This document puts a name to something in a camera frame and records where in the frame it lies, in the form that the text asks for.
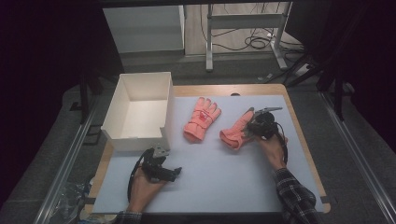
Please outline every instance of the gray carpet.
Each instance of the gray carpet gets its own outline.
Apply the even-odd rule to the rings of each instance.
[[[212,73],[205,72],[204,59],[178,55],[148,56],[136,60],[123,57],[123,62],[126,73],[170,71],[174,85],[263,83],[268,74],[282,73],[270,54],[216,56]],[[274,82],[282,80],[283,77],[280,77]],[[312,77],[288,91],[319,176],[332,202],[331,212],[323,215],[323,219],[326,223],[387,223],[316,92],[317,80],[317,77]],[[105,79],[101,81],[105,92],[100,96],[99,108],[92,125],[102,124],[115,88],[114,83]],[[80,114],[69,110],[78,100],[77,87],[64,94],[63,108],[34,161],[4,204],[0,212],[0,223],[32,223],[35,219],[75,137],[74,133],[78,130]],[[395,201],[396,178],[392,176],[392,171],[396,168],[395,154],[360,116],[347,97],[344,98],[344,115],[363,154]],[[92,127],[92,133],[96,131],[98,127]],[[68,182],[81,184],[95,173],[106,138],[101,135],[97,144],[95,141],[95,135],[85,138],[86,144],[80,149]]]

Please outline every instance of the white box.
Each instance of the white box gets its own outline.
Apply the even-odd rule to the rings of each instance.
[[[121,74],[102,131],[116,150],[170,149],[171,73]]]

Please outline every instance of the sleeve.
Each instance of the sleeve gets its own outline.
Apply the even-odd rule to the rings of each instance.
[[[315,195],[294,177],[286,168],[274,172],[276,192],[285,211],[286,223],[322,223],[315,209]]]
[[[139,224],[142,218],[141,213],[119,212],[115,224]]]

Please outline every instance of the wooden table edge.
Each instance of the wooden table edge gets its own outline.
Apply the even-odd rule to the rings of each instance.
[[[291,119],[296,129],[297,135],[300,139],[300,143],[303,147],[306,160],[310,166],[312,176],[315,179],[315,183],[318,187],[318,193],[320,197],[326,197],[326,191],[321,184],[320,177],[318,175],[317,167],[315,166],[314,160],[312,159],[311,152],[309,151],[308,144],[305,141],[303,130],[301,129],[300,123],[297,120],[297,116],[294,112],[291,100],[288,92],[282,84],[242,84],[242,85],[190,85],[190,86],[174,86],[174,95],[178,96],[230,96],[232,93],[239,93],[240,95],[283,95],[288,110],[290,112]],[[106,143],[101,161],[99,162],[98,169],[96,171],[95,178],[89,194],[89,198],[96,198],[99,190],[105,179],[106,170],[113,153],[113,146]],[[324,203],[324,213],[329,213],[331,206],[329,203]],[[85,210],[89,214],[92,212],[93,204],[86,204]]]

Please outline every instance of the glove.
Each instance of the glove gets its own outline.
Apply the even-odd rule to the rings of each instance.
[[[211,104],[210,99],[200,97],[192,112],[191,120],[184,126],[184,137],[190,142],[203,141],[206,129],[221,114],[216,103]]]
[[[228,147],[238,150],[247,141],[253,139],[254,134],[248,130],[248,123],[253,121],[254,107],[251,107],[231,129],[221,130],[219,135],[223,143]]]

